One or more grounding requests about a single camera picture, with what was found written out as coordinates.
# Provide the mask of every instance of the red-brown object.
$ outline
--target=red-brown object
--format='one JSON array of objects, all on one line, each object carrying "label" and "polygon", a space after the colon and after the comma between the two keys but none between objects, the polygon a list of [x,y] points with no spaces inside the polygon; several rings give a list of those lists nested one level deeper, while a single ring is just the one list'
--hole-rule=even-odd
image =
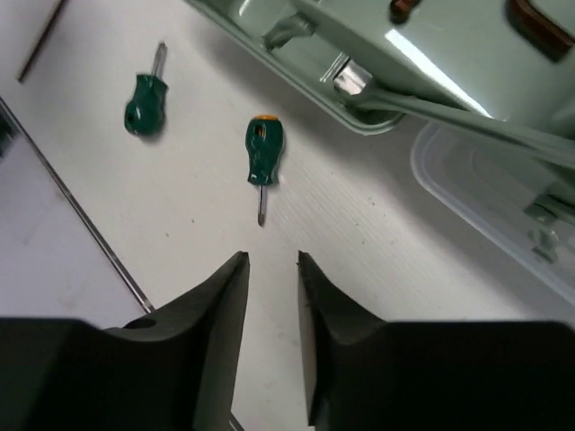
[{"label": "red-brown object", "polygon": [[551,21],[529,0],[507,0],[506,9],[513,28],[552,61],[564,58],[575,45],[575,36]]},{"label": "red-brown object", "polygon": [[392,22],[403,24],[409,20],[411,11],[421,0],[392,0],[389,4],[389,13]]}]

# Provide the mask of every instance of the stubby screwdriver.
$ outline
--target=stubby screwdriver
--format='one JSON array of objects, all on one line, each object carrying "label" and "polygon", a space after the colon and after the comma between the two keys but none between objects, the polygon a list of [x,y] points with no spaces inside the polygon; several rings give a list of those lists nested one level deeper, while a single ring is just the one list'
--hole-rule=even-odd
[{"label": "stubby screwdriver", "polygon": [[164,126],[164,101],[168,86],[160,76],[166,53],[165,43],[160,42],[155,52],[152,74],[136,76],[136,90],[124,114],[124,127],[132,135],[153,136]]},{"label": "stubby screwdriver", "polygon": [[245,134],[250,156],[248,182],[260,188],[258,224],[266,219],[266,188],[277,182],[279,157],[284,147],[284,129],[277,117],[260,115],[250,121]]}]

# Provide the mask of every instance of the screwdriver shaft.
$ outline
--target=screwdriver shaft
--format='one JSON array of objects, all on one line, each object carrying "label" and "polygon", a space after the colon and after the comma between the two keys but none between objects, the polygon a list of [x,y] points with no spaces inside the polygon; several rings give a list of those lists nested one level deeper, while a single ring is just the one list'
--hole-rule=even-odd
[{"label": "screwdriver shaft", "polygon": [[152,66],[153,76],[157,76],[158,78],[161,77],[164,69],[164,60],[167,50],[168,48],[165,46],[165,43],[161,41],[158,45],[158,49],[155,51],[154,65]]},{"label": "screwdriver shaft", "polygon": [[260,198],[258,199],[258,224],[263,226],[266,221],[266,188],[260,186]]}]

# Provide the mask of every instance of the table surface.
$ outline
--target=table surface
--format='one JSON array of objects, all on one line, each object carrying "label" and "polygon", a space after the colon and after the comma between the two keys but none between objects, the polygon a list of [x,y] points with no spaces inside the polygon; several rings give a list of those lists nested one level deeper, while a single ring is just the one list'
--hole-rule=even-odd
[{"label": "table surface", "polygon": [[[382,319],[573,319],[416,182],[409,155],[420,121],[384,136],[349,132],[182,0],[70,2],[19,85],[49,2],[1,2],[0,96],[152,304],[249,251],[233,407],[246,429],[306,428],[298,250]],[[169,50],[168,122],[161,139],[143,143],[124,130],[123,110],[159,40]],[[243,141],[262,113],[287,133],[264,228]]]}]

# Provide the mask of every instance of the plastic container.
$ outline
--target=plastic container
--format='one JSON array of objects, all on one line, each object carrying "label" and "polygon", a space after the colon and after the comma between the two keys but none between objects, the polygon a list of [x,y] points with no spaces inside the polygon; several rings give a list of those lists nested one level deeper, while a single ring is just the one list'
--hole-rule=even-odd
[{"label": "plastic container", "polygon": [[429,193],[575,305],[575,225],[553,226],[559,242],[551,262],[535,252],[534,233],[541,225],[525,211],[561,181],[553,170],[432,123],[412,148],[411,168]]}]

